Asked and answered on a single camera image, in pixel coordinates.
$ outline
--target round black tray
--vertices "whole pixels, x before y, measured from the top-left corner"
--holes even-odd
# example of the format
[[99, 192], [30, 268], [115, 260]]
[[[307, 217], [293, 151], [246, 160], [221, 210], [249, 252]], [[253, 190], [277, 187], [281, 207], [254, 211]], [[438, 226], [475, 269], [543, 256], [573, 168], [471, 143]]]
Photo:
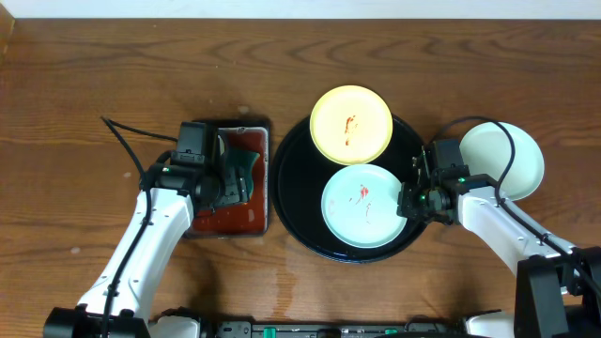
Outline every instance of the round black tray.
[[[416, 181], [412, 157], [420, 155], [424, 141], [403, 120], [393, 118], [393, 137], [372, 164], [395, 175], [401, 182]], [[270, 194], [280, 220], [294, 238], [314, 252], [341, 262], [368, 263], [388, 258], [407, 248], [422, 234], [425, 223], [408, 221], [390, 243], [375, 249], [360, 249], [338, 239], [323, 220], [321, 194], [330, 178], [343, 165], [326, 159], [317, 150], [309, 117], [284, 138], [270, 169]]]

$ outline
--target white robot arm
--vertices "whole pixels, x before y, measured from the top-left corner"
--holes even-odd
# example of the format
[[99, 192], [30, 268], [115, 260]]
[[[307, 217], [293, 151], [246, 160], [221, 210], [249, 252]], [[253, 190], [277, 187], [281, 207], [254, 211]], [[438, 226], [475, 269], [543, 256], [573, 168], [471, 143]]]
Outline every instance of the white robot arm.
[[[117, 316], [122, 311], [131, 311], [134, 317], [142, 318], [145, 322], [150, 316], [152, 301], [169, 257], [181, 236], [190, 227], [194, 216], [189, 195], [181, 196], [175, 190], [160, 188], [154, 188], [150, 193], [152, 219], [120, 277], [121, 282], [111, 309], [111, 315]], [[78, 302], [80, 306], [85, 305], [87, 312], [102, 314], [107, 286], [113, 280], [119, 263], [138, 233], [145, 213], [146, 197], [144, 192], [140, 192], [130, 225], [115, 253], [99, 279]]]
[[[572, 253], [572, 248], [575, 247], [574, 244], [551, 234], [512, 201], [507, 199], [505, 205], [539, 233], [547, 234], [549, 239], [560, 245], [566, 252]], [[541, 255], [546, 258], [560, 255], [541, 243], [532, 232], [525, 229], [503, 208], [497, 205], [494, 187], [473, 189], [459, 195], [457, 198], [457, 219], [463, 227], [481, 238], [514, 275], [517, 274], [517, 262], [521, 260], [534, 255]]]

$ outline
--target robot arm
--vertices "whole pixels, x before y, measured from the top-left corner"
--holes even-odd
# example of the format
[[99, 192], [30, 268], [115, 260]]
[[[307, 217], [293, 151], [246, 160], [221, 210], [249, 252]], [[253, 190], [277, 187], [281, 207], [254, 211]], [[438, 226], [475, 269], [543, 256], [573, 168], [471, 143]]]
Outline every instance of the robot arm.
[[[466, 229], [481, 238], [492, 251], [517, 274], [517, 262], [534, 255], [545, 258], [557, 257], [560, 254], [544, 245], [530, 231], [512, 218], [505, 210], [497, 206], [494, 187], [473, 189], [457, 198], [457, 219]], [[505, 205], [514, 211], [522, 220], [528, 222], [541, 234], [547, 234], [556, 244], [569, 254], [574, 244], [558, 238], [548, 232], [542, 225], [507, 200]]]
[[[600, 248], [580, 249], [554, 236], [508, 199], [498, 206], [497, 182], [488, 175], [470, 174], [457, 140], [425, 146], [414, 158], [414, 168], [417, 181], [403, 183], [397, 214], [422, 222], [461, 224], [516, 276], [515, 316], [473, 317], [466, 322], [469, 333], [512, 337], [513, 331], [516, 338], [601, 336], [601, 300], [586, 281], [601, 281]], [[566, 309], [564, 293], [583, 296], [582, 306]]]
[[110, 309], [109, 333], [113, 337], [197, 338], [199, 318], [178, 309], [148, 327], [152, 301], [177, 242], [201, 210], [247, 203], [249, 195], [243, 168], [220, 161], [218, 131], [205, 123], [181, 124], [177, 150], [159, 157], [145, 172], [150, 184], [151, 219], [131, 256], [126, 252], [146, 216], [146, 193], [138, 195], [136, 209], [123, 239], [108, 265], [79, 300], [75, 309], [54, 308], [44, 325], [44, 338], [96, 337], [100, 334], [108, 286], [116, 276]]
[[[152, 195], [152, 219], [140, 238], [128, 265], [120, 277], [111, 315], [131, 311], [134, 317], [148, 321], [152, 301], [162, 274], [177, 242], [190, 227], [193, 220], [193, 204], [190, 196], [178, 195], [175, 190], [154, 188]], [[89, 313], [102, 314], [108, 284], [131, 246], [146, 213], [144, 192], [138, 195], [138, 203], [130, 226], [116, 247], [113, 257], [94, 283], [78, 302]]]

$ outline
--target white wall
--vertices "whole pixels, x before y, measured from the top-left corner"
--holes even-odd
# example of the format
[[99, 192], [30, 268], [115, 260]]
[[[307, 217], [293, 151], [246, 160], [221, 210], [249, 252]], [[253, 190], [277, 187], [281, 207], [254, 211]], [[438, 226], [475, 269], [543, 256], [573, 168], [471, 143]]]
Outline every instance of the white wall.
[[15, 18], [601, 19], [601, 0], [0, 0]]

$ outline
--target plate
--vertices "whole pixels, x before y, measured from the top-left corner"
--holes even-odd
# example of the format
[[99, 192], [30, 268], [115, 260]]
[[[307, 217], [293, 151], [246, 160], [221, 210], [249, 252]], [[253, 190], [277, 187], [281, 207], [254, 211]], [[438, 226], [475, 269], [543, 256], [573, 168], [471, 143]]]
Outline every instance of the plate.
[[[533, 193], [545, 175], [545, 159], [536, 141], [522, 129], [501, 122], [509, 131], [516, 145], [516, 158], [501, 189], [513, 201]], [[488, 174], [499, 179], [505, 170], [511, 147], [507, 135], [494, 123], [486, 122], [472, 128], [459, 145], [463, 162], [470, 167], [470, 174]]]
[[321, 197], [321, 213], [330, 231], [357, 248], [371, 249], [396, 238], [407, 219], [396, 215], [401, 182], [372, 164], [338, 171]]
[[390, 143], [393, 116], [375, 92], [343, 85], [317, 101], [310, 129], [317, 149], [330, 161], [344, 165], [368, 163]]

